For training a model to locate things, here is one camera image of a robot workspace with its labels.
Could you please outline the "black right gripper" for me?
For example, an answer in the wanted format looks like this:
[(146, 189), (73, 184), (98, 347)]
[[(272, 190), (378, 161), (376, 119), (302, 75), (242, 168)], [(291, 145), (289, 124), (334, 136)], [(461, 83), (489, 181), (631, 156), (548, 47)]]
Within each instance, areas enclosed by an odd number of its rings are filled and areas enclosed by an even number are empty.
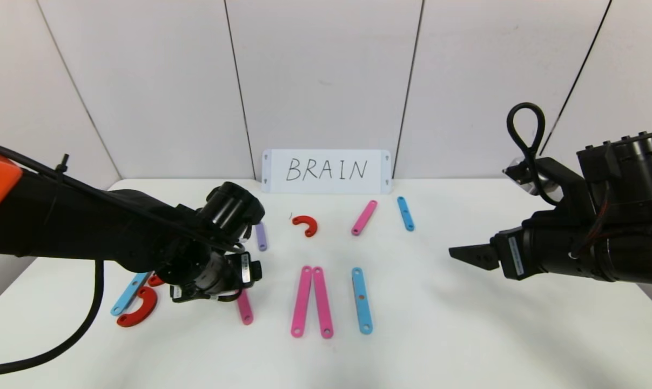
[(574, 254), (584, 227), (577, 219), (555, 210), (538, 211), (521, 226), (498, 232), (490, 244), (449, 247), (449, 255), (462, 263), (492, 271), (501, 268), (506, 278), (555, 273), (599, 280), (600, 266), (592, 254)]

